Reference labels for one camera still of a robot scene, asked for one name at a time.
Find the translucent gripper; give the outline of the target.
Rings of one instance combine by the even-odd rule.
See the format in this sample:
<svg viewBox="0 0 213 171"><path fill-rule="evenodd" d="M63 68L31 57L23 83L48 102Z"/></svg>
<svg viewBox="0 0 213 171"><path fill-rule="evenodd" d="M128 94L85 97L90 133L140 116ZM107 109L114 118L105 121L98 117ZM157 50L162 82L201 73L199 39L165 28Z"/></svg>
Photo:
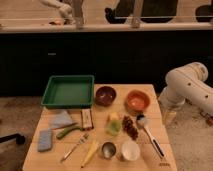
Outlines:
<svg viewBox="0 0 213 171"><path fill-rule="evenodd" d="M174 103L162 102L161 109L162 109L163 124L169 125L175 118L177 111L180 109L180 106Z"/></svg>

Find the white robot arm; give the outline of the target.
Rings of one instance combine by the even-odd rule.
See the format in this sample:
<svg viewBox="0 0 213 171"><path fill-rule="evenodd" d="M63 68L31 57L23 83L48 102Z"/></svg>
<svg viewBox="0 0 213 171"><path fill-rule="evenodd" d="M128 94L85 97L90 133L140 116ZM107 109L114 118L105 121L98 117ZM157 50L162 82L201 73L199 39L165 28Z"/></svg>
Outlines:
<svg viewBox="0 0 213 171"><path fill-rule="evenodd" d="M208 69L200 62L189 63L166 74L166 87L158 98L164 125L171 123L185 100L213 117L213 87L205 83L207 78Z"/></svg>

